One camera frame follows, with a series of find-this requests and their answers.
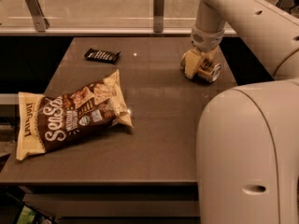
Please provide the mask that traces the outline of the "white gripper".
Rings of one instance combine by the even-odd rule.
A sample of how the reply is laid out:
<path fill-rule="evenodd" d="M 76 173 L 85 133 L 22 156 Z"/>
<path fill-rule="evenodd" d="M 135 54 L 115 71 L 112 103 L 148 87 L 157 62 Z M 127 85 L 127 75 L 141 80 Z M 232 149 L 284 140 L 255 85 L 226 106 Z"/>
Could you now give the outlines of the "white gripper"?
<path fill-rule="evenodd" d="M 197 73 L 199 65 L 203 60 L 202 52 L 205 53 L 206 60 L 212 61 L 214 59 L 217 53 L 216 47 L 222 41 L 223 35 L 224 30 L 210 33 L 199 29 L 196 25 L 193 26 L 191 41 L 197 49 L 189 49 L 184 55 L 185 75 L 187 78 L 192 79 Z"/>

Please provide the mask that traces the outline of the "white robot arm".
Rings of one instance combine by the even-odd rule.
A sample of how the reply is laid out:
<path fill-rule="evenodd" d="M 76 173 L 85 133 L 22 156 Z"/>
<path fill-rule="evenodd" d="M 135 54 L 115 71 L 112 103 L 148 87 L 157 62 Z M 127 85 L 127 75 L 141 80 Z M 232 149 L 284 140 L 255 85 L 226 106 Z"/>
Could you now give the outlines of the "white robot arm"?
<path fill-rule="evenodd" d="M 215 96 L 197 129 L 201 224 L 298 224 L 299 23 L 264 0 L 200 0 L 192 40 L 220 43 L 224 26 L 273 77 Z"/>

